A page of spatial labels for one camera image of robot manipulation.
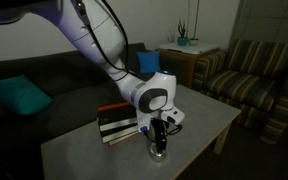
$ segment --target stack of books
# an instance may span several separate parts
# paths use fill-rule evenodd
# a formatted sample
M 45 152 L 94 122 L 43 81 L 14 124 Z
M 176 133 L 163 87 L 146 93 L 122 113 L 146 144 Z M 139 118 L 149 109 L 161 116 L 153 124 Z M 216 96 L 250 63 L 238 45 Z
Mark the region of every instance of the stack of books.
M 99 107 L 97 122 L 103 143 L 114 145 L 138 132 L 136 109 L 128 102 Z

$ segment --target striped armchair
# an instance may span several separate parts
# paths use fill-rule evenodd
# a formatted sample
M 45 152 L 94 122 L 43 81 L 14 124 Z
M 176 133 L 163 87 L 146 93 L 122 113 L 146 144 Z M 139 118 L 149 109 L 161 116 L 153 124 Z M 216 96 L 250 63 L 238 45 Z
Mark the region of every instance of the striped armchair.
M 288 125 L 288 44 L 234 40 L 195 62 L 192 89 L 241 109 L 237 124 L 276 143 Z

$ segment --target teal cushion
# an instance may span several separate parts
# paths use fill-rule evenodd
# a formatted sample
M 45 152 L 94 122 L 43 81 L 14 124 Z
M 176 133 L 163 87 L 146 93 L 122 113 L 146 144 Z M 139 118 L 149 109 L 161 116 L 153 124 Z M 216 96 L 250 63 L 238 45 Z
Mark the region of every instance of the teal cushion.
M 13 113 L 32 115 L 51 102 L 52 99 L 24 75 L 0 80 L 0 103 Z
M 153 52 L 137 52 L 137 57 L 140 62 L 141 73 L 154 73 L 160 71 L 160 53 Z

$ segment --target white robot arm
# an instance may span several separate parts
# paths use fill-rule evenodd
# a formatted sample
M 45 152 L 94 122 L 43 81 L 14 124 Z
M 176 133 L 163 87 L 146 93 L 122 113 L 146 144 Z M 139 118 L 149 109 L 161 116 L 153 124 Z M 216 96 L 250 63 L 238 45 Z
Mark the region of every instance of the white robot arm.
M 0 0 L 0 24 L 39 15 L 56 27 L 89 60 L 103 68 L 119 87 L 122 97 L 137 109 L 140 132 L 151 118 L 178 125 L 184 113 L 174 106 L 176 77 L 157 72 L 147 82 L 129 74 L 119 59 L 125 41 L 118 21 L 104 0 Z

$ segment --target side table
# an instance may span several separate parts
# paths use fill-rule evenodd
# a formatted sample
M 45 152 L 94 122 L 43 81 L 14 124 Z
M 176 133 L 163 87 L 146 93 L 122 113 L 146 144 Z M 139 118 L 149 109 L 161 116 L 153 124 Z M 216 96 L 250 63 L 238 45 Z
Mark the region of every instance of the side table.
M 219 51 L 220 48 L 218 45 L 206 43 L 196 46 L 178 46 L 170 43 L 160 45 L 157 50 L 160 52 L 161 66 L 175 71 L 178 82 L 191 88 L 195 61 Z

